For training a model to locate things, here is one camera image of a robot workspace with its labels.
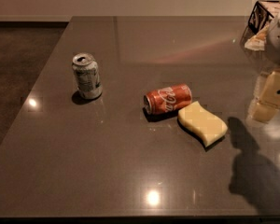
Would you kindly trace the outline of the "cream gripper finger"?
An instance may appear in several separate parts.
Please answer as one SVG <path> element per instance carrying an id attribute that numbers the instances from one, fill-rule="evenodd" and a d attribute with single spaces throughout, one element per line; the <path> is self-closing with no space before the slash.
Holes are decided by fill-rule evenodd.
<path id="1" fill-rule="evenodd" d="M 254 102 L 251 106 L 252 119 L 263 123 L 269 122 L 278 112 L 279 108 L 275 105 Z"/>

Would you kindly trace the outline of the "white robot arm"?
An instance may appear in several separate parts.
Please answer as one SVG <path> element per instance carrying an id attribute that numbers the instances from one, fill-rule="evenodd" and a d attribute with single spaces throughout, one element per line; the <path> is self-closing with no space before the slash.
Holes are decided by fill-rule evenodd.
<path id="1" fill-rule="evenodd" d="M 251 119 L 267 123 L 280 111 L 280 2 L 258 1 L 248 24 L 254 35 L 245 47 L 263 51 L 276 64 L 260 72 L 248 111 Z"/>

